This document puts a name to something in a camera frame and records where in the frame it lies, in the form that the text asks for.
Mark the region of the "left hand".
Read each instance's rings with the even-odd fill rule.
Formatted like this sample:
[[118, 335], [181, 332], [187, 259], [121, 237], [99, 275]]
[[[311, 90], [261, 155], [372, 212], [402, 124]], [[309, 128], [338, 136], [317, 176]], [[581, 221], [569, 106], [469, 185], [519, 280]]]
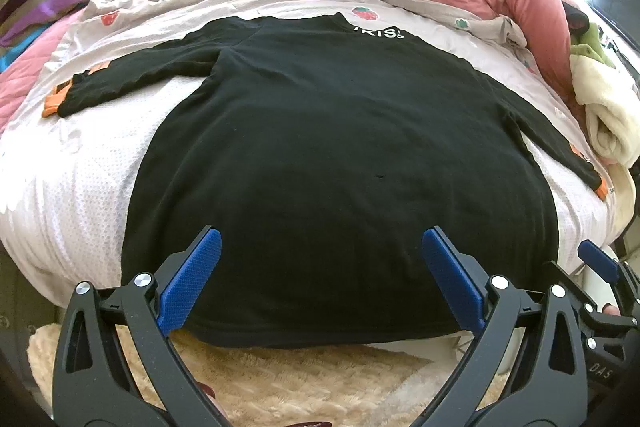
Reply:
[[201, 383], [200, 381], [198, 381], [198, 387], [200, 387], [201, 391], [204, 392], [208, 396], [209, 401], [211, 403], [213, 403], [213, 405], [214, 405], [214, 407], [216, 407], [217, 411], [219, 413], [221, 413], [221, 415], [224, 418], [227, 418], [228, 417], [227, 413], [224, 411], [224, 409], [222, 408], [220, 403], [216, 400], [216, 395], [215, 395], [214, 389], [209, 387], [209, 385]]

